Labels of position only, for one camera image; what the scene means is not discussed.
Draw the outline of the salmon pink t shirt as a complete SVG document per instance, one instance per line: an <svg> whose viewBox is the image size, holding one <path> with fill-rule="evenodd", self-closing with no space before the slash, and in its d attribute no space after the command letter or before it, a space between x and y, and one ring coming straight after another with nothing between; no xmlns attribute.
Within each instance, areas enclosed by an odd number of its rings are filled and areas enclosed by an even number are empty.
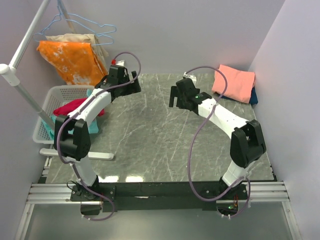
<svg viewBox="0 0 320 240"><path fill-rule="evenodd" d="M255 73L237 70L222 64L219 65L218 70L224 74L227 80L227 89L223 96L249 104L252 89L255 87Z"/></svg>

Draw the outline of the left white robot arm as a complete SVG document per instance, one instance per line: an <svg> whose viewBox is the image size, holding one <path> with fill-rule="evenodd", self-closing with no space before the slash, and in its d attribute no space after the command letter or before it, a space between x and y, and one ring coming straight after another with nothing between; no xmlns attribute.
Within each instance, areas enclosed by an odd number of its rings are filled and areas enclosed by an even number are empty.
<svg viewBox="0 0 320 240"><path fill-rule="evenodd" d="M91 138L89 126L98 114L116 98L139 93L140 71L128 73L122 65L113 64L108 75L94 87L91 95L68 115L56 117L54 126L54 148L64 164L71 165L78 184L83 186L82 195L88 201L100 195L98 176L89 159Z"/></svg>

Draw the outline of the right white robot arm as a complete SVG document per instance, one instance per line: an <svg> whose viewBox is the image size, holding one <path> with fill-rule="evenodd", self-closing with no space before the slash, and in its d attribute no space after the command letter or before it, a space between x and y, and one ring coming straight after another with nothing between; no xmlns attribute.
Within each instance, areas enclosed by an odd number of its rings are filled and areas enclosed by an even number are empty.
<svg viewBox="0 0 320 240"><path fill-rule="evenodd" d="M237 194L237 185L247 175L249 167L266 151L266 143L261 124L257 120L247 120L227 110L206 92L200 92L190 78L183 78L170 89L169 107L189 110L215 124L230 138L231 163L219 180L219 195L215 199L230 200Z"/></svg>

